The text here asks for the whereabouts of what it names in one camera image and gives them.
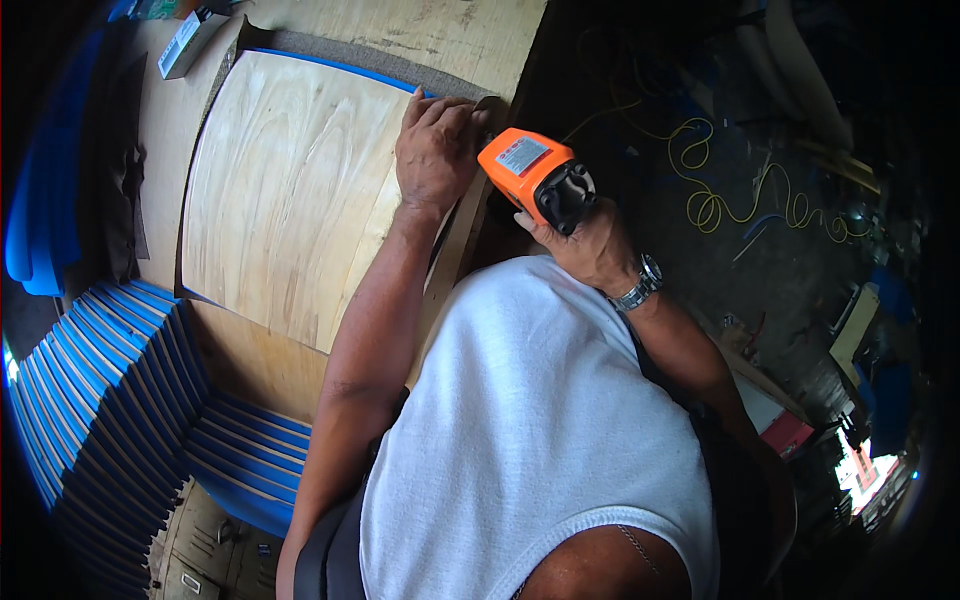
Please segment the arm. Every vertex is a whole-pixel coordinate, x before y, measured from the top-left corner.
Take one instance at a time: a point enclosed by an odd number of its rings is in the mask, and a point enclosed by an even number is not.
[[[630,240],[613,202],[602,201],[569,237],[550,226],[537,226],[525,213],[515,217],[571,276],[608,297],[619,298],[638,282]],[[655,292],[627,319],[654,364],[692,399],[713,407],[724,430],[763,468],[774,514],[772,574],[786,555],[796,526],[796,502],[786,465],[756,433],[719,348],[686,311],[663,292]]]
[[[396,143],[402,201],[350,301],[330,351],[294,514],[276,568],[276,597],[293,597],[297,558],[320,517],[359,485],[367,448],[391,425],[414,359],[430,251],[441,220],[476,171],[487,114],[462,98],[418,90]]]

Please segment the orange pneumatic stapler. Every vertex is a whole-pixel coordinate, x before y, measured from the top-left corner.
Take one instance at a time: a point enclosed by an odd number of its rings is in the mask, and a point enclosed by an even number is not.
[[[537,133],[509,128],[477,157],[496,187],[538,225],[569,235],[596,204],[593,178],[573,151]]]

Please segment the wooden table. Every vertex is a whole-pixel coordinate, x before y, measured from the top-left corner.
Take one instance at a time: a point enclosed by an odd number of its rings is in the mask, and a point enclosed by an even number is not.
[[[243,3],[209,42],[187,76],[164,82],[156,59],[180,25],[141,23],[130,57],[149,54],[140,106],[146,151],[140,188],[149,260],[141,276],[173,289],[184,187],[207,95],[242,14],[264,29],[286,29],[378,50],[450,73],[512,102],[546,8],[545,0],[258,0]],[[482,220],[485,178],[474,182],[438,257],[431,286],[460,274],[470,233]],[[445,294],[424,296],[425,312]],[[194,330],[214,384],[265,408],[312,420],[326,355],[227,310],[191,301]],[[424,338],[429,323],[422,324]]]

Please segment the white tank top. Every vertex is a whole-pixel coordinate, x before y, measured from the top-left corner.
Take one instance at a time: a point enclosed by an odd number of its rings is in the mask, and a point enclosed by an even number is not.
[[[467,277],[373,465],[367,597],[509,600],[559,543],[613,524],[669,542],[693,598],[716,596],[700,445],[613,308],[546,256]]]

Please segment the wristwatch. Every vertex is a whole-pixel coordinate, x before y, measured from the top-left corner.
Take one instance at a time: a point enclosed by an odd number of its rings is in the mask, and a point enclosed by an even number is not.
[[[613,307],[622,313],[628,313],[650,298],[650,295],[663,286],[663,273],[660,266],[650,254],[640,255],[640,281],[634,289],[620,298],[607,298]]]

